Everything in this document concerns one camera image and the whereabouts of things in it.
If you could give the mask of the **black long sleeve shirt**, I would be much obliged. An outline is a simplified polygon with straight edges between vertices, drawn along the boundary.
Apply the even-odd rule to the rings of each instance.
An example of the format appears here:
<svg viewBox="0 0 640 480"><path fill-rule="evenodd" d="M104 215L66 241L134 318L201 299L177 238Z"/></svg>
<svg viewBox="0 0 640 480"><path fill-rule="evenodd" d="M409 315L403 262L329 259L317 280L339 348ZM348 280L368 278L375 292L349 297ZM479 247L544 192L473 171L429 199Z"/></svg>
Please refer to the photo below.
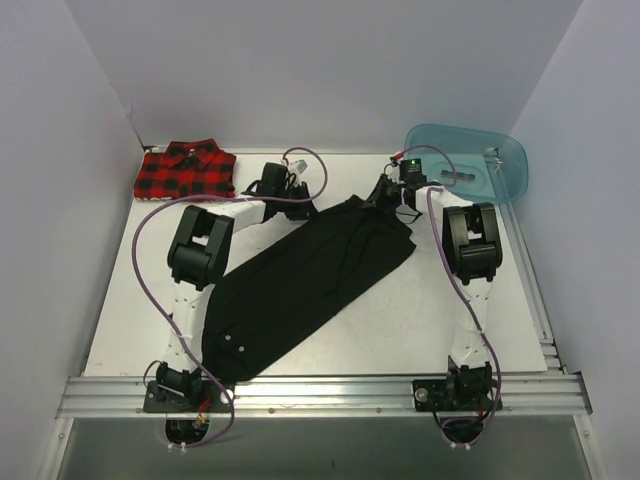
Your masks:
<svg viewBox="0 0 640 480"><path fill-rule="evenodd" d="M222 382L254 378L400 267L411 234L357 196L321 211L213 288L203 366Z"/></svg>

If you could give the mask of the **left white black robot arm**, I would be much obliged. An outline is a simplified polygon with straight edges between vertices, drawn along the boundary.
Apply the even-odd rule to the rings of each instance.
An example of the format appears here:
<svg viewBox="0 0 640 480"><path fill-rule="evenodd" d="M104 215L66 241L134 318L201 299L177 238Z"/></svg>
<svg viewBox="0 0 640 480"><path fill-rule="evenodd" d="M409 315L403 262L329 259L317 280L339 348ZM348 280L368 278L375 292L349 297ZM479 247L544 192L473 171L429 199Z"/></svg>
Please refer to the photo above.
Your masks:
<svg viewBox="0 0 640 480"><path fill-rule="evenodd" d="M183 211L171 242L167 263L174 281L173 321L167 351L156 371L158 388L180 411L202 399L200 355L208 295L223 278L235 233L259 225L282 212L291 220L307 220L317 212L302 174L300 159L269 162L260 179L244 194L210 207L190 205Z"/></svg>

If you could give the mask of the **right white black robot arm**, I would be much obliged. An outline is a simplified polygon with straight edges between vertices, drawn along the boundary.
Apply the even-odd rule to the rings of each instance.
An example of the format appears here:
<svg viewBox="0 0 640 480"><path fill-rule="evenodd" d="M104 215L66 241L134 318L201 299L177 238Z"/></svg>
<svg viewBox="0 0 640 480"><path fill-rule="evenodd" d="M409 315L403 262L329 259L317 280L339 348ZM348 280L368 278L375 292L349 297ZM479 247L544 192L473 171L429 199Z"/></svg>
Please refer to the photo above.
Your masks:
<svg viewBox="0 0 640 480"><path fill-rule="evenodd" d="M406 206L429 220L445 274L460 299L443 395L450 406L465 409L496 387L495 350L486 335L490 291L503 261L495 207L429 182L420 159L400 154L390 158L367 201L392 212Z"/></svg>

